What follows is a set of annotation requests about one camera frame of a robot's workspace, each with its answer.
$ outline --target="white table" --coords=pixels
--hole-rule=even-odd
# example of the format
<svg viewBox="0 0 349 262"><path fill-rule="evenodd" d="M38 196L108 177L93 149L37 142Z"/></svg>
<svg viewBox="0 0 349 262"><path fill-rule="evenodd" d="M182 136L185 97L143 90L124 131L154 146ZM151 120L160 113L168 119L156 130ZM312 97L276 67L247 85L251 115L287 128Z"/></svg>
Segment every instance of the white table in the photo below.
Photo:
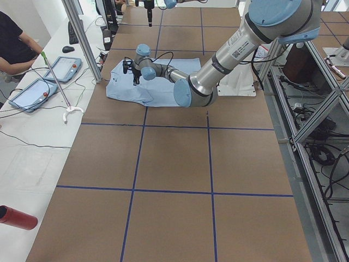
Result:
<svg viewBox="0 0 349 262"><path fill-rule="evenodd" d="M81 16L84 23L87 39L89 40L94 57L97 57L100 49L104 49L102 33L99 28L102 19L96 17ZM79 44L72 45L75 51L64 54L62 47L69 45L68 19L60 26L56 34L44 48L47 59L52 64L58 56L79 57L82 59L82 67L74 78L66 85L74 82L88 67L86 59ZM39 56L33 68L46 67L44 59ZM17 88L23 89L35 79L37 73L29 72L25 75ZM65 89L70 103L75 105L79 96L83 96L78 104L84 110L91 98L95 81L90 70L87 70L77 82L83 87L72 84ZM60 93L52 96L43 107L66 107ZM13 109L8 103L0 110L0 117L9 116L20 110ZM0 131L15 136L30 144L71 147L75 135L81 123L82 113L74 111L68 115L68 123L64 124L62 116L65 108L38 109L33 113L22 112L20 114L0 118ZM0 205L18 209L38 218L38 225L33 230L27 231L5 224L0 224L1 262L23 262L26 260L32 244L35 240L41 221L50 202L52 193L59 179L69 149L28 146L0 133Z"/></svg>

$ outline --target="white tool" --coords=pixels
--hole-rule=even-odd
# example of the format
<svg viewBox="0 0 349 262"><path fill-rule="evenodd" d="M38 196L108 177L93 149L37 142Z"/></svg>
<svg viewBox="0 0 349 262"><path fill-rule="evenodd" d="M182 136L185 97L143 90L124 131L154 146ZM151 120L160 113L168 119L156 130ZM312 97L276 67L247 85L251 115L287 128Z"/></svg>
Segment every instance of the white tool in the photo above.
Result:
<svg viewBox="0 0 349 262"><path fill-rule="evenodd" d="M53 78L55 79L55 82L56 82L57 85L58 85L58 89L60 90L60 92L61 92L61 94L62 94L62 96L63 96L63 98L64 98L64 101L65 101L65 103L67 104L67 111L63 114L63 121L64 121L65 124L67 124L67 123L68 123L67 114L69 114L70 112L73 112L73 111L75 111L75 110L81 111L81 112L83 113L83 109L80 108L80 107L78 107L78 106L72 106L72 105L69 103L69 101L68 101L68 99L67 99L66 95L64 94L64 91L63 91L63 89L62 89L62 87L61 87L61 84L60 84L59 81L57 80L57 77L56 77L56 75L55 75L55 72L53 72L53 69L52 69L50 63L49 63L49 61L47 60L47 57L46 57L45 53L44 53L44 52L41 52L41 55L42 55L42 57L43 57L44 60L45 60L45 64L49 67L49 70L50 70L50 72L51 72Z"/></svg>

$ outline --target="cloth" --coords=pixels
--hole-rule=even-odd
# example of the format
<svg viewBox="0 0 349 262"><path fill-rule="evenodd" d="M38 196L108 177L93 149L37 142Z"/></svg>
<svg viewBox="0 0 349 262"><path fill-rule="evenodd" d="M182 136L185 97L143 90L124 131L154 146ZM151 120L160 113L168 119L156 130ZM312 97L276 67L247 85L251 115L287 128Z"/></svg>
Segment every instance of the cloth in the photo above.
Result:
<svg viewBox="0 0 349 262"><path fill-rule="evenodd" d="M0 11L0 57L10 64L28 62L36 53L19 36L23 30L6 14Z"/></svg>
<svg viewBox="0 0 349 262"><path fill-rule="evenodd" d="M157 60L156 63L168 64L169 59ZM173 59L171 66L180 71L190 74L198 71L200 60L194 59ZM136 102L144 106L178 106L173 97L174 83L164 78L155 78L146 81L140 77L140 84L133 85L133 74L128 71L123 73L122 61L111 71L111 79L106 86L106 95L109 98Z"/></svg>

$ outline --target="blue joint cap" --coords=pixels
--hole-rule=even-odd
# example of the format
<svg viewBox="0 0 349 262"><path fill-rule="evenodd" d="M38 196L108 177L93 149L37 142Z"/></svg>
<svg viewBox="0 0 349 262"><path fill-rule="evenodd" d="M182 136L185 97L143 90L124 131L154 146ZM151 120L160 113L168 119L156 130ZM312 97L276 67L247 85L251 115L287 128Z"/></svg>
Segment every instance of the blue joint cap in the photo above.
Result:
<svg viewBox="0 0 349 262"><path fill-rule="evenodd" d="M173 88L174 100L179 106L188 108L191 104L191 91L187 79L179 79Z"/></svg>
<svg viewBox="0 0 349 262"><path fill-rule="evenodd" d="M307 32L291 35L289 37L280 37L279 43L282 45L282 44L295 44L295 43L310 41L315 39L318 36L319 31L320 31L320 28L318 27Z"/></svg>
<svg viewBox="0 0 349 262"><path fill-rule="evenodd" d="M165 0L164 2L165 2L166 7L169 9L174 8L177 4L176 0Z"/></svg>
<svg viewBox="0 0 349 262"><path fill-rule="evenodd" d="M146 44L139 44L136 53L140 56L149 56L151 54L151 48Z"/></svg>
<svg viewBox="0 0 349 262"><path fill-rule="evenodd" d="M302 0L251 1L249 16L258 26L275 26L290 18L301 2Z"/></svg>
<svg viewBox="0 0 349 262"><path fill-rule="evenodd" d="M157 76L155 69L151 68L151 67L143 67L141 69L141 74L142 74L143 78L147 81L153 80Z"/></svg>

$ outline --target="label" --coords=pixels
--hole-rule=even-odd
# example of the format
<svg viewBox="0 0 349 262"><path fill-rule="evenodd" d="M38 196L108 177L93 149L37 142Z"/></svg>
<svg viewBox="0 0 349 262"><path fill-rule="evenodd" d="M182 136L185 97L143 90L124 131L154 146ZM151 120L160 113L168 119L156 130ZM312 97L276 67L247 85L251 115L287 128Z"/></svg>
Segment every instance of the label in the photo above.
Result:
<svg viewBox="0 0 349 262"><path fill-rule="evenodd" d="M227 46L231 56L238 61L242 60L255 48L249 38L243 36L240 29L227 41Z"/></svg>

